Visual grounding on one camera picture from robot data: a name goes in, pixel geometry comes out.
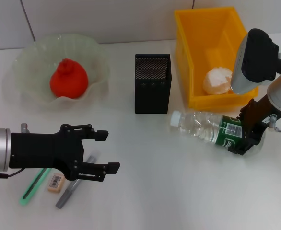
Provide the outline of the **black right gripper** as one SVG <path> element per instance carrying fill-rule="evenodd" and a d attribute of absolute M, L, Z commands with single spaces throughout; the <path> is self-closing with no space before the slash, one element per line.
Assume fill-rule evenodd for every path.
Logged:
<path fill-rule="evenodd" d="M 251 99 L 240 110 L 237 117 L 243 125 L 244 138 L 226 138 L 226 149 L 241 156 L 246 153 L 256 153 L 264 127 L 267 127 L 267 123 L 263 120 L 269 117 L 272 112 L 274 112 L 274 106 L 270 103 L 267 95 L 259 101 Z"/>

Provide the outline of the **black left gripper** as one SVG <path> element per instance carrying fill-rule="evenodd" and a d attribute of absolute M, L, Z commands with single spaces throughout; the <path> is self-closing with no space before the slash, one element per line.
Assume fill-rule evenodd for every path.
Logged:
<path fill-rule="evenodd" d="M 54 134 L 11 133 L 12 169 L 54 168 L 67 180 L 102 182 L 106 175 L 116 174 L 119 162 L 95 164 L 83 162 L 82 140 L 106 141 L 109 132 L 97 130 L 91 124 L 63 124 Z"/>

